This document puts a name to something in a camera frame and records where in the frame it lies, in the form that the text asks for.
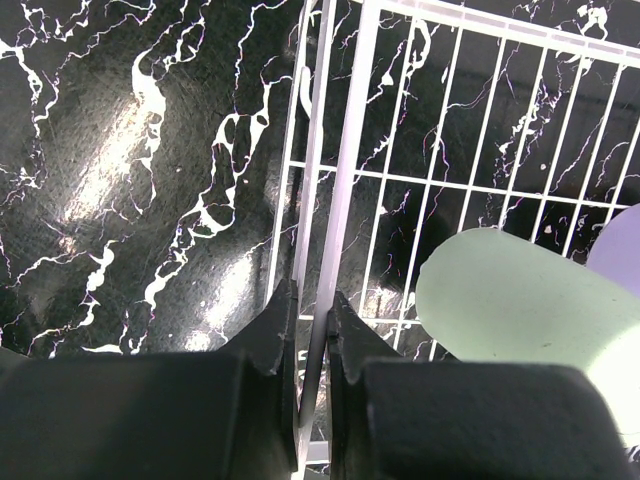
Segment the white wire dish rack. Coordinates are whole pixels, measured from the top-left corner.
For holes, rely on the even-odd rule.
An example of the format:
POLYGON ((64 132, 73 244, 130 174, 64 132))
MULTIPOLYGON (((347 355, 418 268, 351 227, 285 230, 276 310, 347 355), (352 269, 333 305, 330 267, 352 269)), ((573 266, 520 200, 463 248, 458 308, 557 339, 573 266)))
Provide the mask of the white wire dish rack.
MULTIPOLYGON (((295 275, 322 1, 310 1, 285 114, 265 300, 295 275)), ((311 315, 328 226, 361 1, 335 1, 300 313, 311 315)), ((639 50, 639 1, 443 1, 581 40, 639 50)), ((401 355, 453 360, 419 326, 419 269, 445 240, 493 227, 585 264, 605 226, 639 205, 639 66, 522 34, 380 12, 337 288, 401 355)))

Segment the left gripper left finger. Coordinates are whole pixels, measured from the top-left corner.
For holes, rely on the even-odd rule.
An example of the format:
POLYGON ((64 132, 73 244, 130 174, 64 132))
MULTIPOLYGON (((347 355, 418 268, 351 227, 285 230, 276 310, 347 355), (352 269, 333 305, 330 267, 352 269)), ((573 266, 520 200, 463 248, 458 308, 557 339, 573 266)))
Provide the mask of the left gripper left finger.
POLYGON ((1 352, 5 479, 287 479, 297 469, 297 289, 215 351, 1 352))

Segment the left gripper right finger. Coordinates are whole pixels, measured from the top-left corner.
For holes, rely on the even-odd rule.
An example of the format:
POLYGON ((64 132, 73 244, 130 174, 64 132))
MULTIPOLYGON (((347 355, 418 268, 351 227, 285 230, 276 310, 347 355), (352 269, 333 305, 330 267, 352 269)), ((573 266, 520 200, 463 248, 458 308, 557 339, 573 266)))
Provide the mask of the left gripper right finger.
POLYGON ((335 479, 631 479, 594 386, 565 366, 428 362, 337 294, 327 354, 335 479))

